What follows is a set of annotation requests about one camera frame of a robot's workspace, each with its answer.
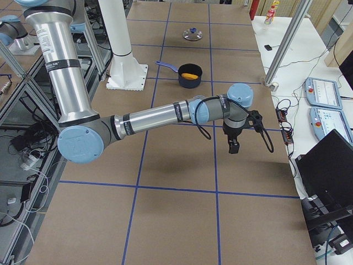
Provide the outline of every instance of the connector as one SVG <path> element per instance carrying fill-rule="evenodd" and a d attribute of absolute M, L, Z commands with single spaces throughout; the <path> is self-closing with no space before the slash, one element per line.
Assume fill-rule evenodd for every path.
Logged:
<path fill-rule="evenodd" d="M 285 142 L 285 145 L 292 145 L 294 143 L 291 133 L 289 133 L 285 129 L 282 129 L 281 133 L 282 133 L 282 138 L 283 138 L 283 141 Z"/>
<path fill-rule="evenodd" d="M 38 160 L 39 158 L 35 157 L 34 155 L 29 155 L 27 161 L 21 164 L 21 168 L 24 171 L 28 171 L 32 168 L 34 164 L 37 163 Z"/>
<path fill-rule="evenodd" d="M 0 96 L 2 94 L 6 94 L 8 92 L 8 90 L 11 87 L 12 82 L 11 81 L 7 81 L 6 84 L 3 85 L 3 87 L 0 89 Z"/>
<path fill-rule="evenodd" d="M 284 110 L 276 108 L 276 115 L 279 123 L 287 122 L 286 112 Z"/>

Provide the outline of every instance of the purple handle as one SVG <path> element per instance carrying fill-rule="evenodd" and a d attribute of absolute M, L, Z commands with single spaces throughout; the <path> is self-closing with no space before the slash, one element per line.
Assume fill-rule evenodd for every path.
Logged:
<path fill-rule="evenodd" d="M 169 63 L 156 61 L 156 64 L 168 67 L 168 68 L 172 69 L 176 73 L 178 72 L 178 68 L 176 66 L 174 66 L 174 65 L 169 64 Z"/>

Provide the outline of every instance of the black monitor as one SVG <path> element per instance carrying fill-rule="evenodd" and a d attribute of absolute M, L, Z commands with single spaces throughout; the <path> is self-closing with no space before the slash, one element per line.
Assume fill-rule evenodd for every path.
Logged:
<path fill-rule="evenodd" d="M 316 194 L 328 212 L 353 205 L 353 147 L 336 130 L 296 163 L 308 195 Z M 353 241 L 353 216 L 336 222 Z"/>

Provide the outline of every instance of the metal frame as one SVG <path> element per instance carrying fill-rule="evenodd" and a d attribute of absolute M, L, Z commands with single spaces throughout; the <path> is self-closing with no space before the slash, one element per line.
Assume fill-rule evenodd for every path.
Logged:
<path fill-rule="evenodd" d="M 287 31 L 282 39 L 280 47 L 271 63 L 271 66 L 267 72 L 267 75 L 264 80 L 264 85 L 271 88 L 272 91 L 275 91 L 276 85 L 272 85 L 272 81 L 276 75 L 277 70 L 280 67 L 282 60 L 284 59 L 289 46 L 292 43 L 293 38 L 295 37 L 305 15 L 307 14 L 309 7 L 313 0 L 301 0 L 296 13 L 294 14 Z"/>

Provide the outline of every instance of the black device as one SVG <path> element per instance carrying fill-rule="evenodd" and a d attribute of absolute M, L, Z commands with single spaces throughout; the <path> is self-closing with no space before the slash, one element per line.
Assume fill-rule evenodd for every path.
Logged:
<path fill-rule="evenodd" d="M 267 49 L 267 51 L 272 51 L 272 47 L 270 45 L 265 45 L 264 47 Z"/>
<path fill-rule="evenodd" d="M 353 242 L 353 147 L 334 129 L 296 163 L 309 196 L 317 195 L 322 206 L 308 229 L 336 221 L 350 246 Z"/>

